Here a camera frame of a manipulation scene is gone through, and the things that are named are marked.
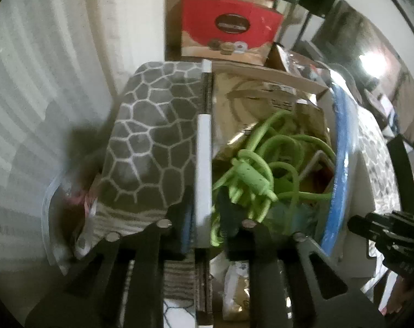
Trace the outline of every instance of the red and beige box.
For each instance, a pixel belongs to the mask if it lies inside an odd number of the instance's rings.
[[[263,65],[283,15],[239,0],[183,0],[181,54]]]

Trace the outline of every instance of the oval logo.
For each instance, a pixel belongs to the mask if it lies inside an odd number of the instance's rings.
[[[227,13],[216,17],[214,23],[222,32],[231,34],[247,32],[250,27],[250,23],[245,17],[233,13]]]

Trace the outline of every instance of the red box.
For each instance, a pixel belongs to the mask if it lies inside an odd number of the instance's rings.
[[[239,0],[182,0],[183,56],[263,65],[283,15]]]

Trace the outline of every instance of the white plastic strip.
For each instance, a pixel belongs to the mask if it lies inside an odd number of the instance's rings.
[[[198,115],[197,167],[195,170],[196,247],[210,247],[211,217],[211,116]]]

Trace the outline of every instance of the red object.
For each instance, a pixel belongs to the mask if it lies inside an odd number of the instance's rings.
[[[218,26],[220,16],[231,16],[235,20],[229,24],[224,21]],[[240,32],[228,31],[219,27],[237,25],[242,17]],[[248,49],[258,48],[264,43],[272,42],[283,21],[283,15],[267,8],[256,6],[250,2],[239,0],[183,0],[182,2],[182,30],[201,45],[208,45],[212,38],[223,42],[244,41]]]

